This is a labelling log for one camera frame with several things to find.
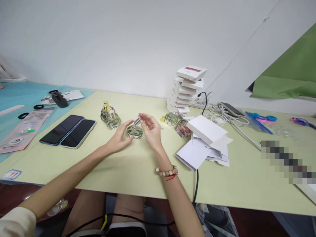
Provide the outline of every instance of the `hand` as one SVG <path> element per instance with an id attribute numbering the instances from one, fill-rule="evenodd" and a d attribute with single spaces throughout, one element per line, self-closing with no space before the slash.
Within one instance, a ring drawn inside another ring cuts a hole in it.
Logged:
<path id="1" fill-rule="evenodd" d="M 133 119 L 130 119 L 126 121 L 125 123 L 122 123 L 116 129 L 113 137 L 105 145 L 99 147 L 99 149 L 104 152 L 105 156 L 123 149 L 124 147 L 126 147 L 128 144 L 132 142 L 134 137 L 130 137 L 126 141 L 123 141 L 122 137 L 127 126 L 130 125 L 133 121 L 134 121 Z"/>
<path id="2" fill-rule="evenodd" d="M 153 116 L 139 113 L 141 125 L 145 133 L 145 137 L 152 149 L 162 147 L 160 139 L 160 125 Z"/>

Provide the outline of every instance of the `blue scissors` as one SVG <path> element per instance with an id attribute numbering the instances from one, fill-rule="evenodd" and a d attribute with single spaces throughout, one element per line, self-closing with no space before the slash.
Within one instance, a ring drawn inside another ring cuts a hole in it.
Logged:
<path id="1" fill-rule="evenodd" d="M 314 129 L 316 129 L 316 126 L 309 123 L 307 120 L 303 119 L 303 118 L 290 118 L 290 120 L 293 122 L 293 123 L 296 123 L 298 125 L 302 125 L 302 126 L 309 126 L 309 127 L 312 127 Z"/>

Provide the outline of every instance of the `black hair tie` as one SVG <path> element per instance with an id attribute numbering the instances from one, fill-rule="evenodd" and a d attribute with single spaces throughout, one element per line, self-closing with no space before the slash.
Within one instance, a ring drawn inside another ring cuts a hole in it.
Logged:
<path id="1" fill-rule="evenodd" d="M 42 108 L 44 108 L 44 105 L 35 105 L 33 108 L 34 109 L 42 109 Z"/>
<path id="2" fill-rule="evenodd" d="M 24 113 L 18 116 L 18 119 L 24 119 L 29 113 Z"/>

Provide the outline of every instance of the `smartphone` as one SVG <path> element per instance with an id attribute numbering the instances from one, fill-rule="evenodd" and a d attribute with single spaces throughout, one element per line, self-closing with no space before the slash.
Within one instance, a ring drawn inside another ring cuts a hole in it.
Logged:
<path id="1" fill-rule="evenodd" d="M 82 120 L 84 117 L 77 115 L 70 115 L 53 130 L 47 133 L 40 143 L 48 145 L 59 145 L 60 141 Z"/>
<path id="2" fill-rule="evenodd" d="M 222 106 L 224 106 L 224 108 L 226 108 L 232 115 L 237 116 L 237 117 L 245 117 L 245 115 L 240 112 L 239 110 L 237 110 L 236 108 L 234 108 L 233 106 L 231 106 L 228 103 L 223 103 L 221 102 Z"/>
<path id="3" fill-rule="evenodd" d="M 59 146 L 77 149 L 96 125 L 95 120 L 83 119 L 76 127 L 60 142 Z"/>

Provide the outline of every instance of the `pink packaging bag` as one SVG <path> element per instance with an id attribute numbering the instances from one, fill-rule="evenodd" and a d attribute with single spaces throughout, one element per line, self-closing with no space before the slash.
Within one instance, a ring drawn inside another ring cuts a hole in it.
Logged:
<path id="1" fill-rule="evenodd" d="M 0 154 L 25 149 L 55 107 L 34 110 L 0 144 Z"/>

